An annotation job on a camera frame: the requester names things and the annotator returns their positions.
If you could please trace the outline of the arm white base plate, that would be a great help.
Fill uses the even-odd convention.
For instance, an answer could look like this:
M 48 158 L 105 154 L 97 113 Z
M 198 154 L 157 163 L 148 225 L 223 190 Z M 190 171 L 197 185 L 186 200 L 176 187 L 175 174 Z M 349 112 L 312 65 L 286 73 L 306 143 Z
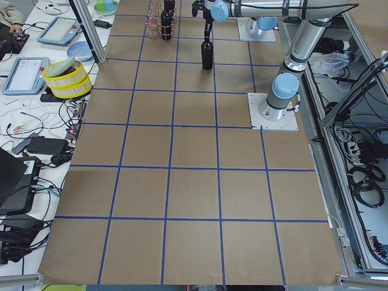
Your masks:
M 238 18 L 241 41 L 275 42 L 276 17 Z
M 298 124 L 291 102 L 285 109 L 274 109 L 268 105 L 266 93 L 248 93 L 247 98 L 252 130 L 298 131 Z

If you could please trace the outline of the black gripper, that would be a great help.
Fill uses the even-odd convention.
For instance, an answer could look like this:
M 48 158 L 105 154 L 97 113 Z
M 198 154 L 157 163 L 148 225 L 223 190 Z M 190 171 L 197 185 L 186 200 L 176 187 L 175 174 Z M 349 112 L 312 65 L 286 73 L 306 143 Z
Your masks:
M 213 27 L 213 16 L 211 15 L 211 9 L 215 3 L 215 0 L 194 0 L 192 3 L 192 16 L 197 17 L 198 12 L 202 11 L 202 16 L 206 20 L 204 28 L 204 39 L 210 40 L 210 34 Z

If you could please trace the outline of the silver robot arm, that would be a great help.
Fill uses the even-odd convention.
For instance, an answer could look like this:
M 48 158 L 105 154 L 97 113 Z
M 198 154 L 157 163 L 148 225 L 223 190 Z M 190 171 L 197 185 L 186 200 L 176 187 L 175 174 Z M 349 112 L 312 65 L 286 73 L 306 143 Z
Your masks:
M 276 17 L 250 18 L 247 24 L 247 31 L 253 37 L 263 37 L 274 30 L 279 30 Z
M 290 100 L 299 89 L 299 80 L 332 18 L 357 7 L 350 1 L 194 1 L 192 15 L 202 11 L 206 21 L 201 44 L 202 67 L 213 67 L 213 43 L 210 33 L 214 21 L 229 18 L 297 17 L 301 24 L 272 82 L 272 90 L 259 107 L 266 120 L 283 119 Z

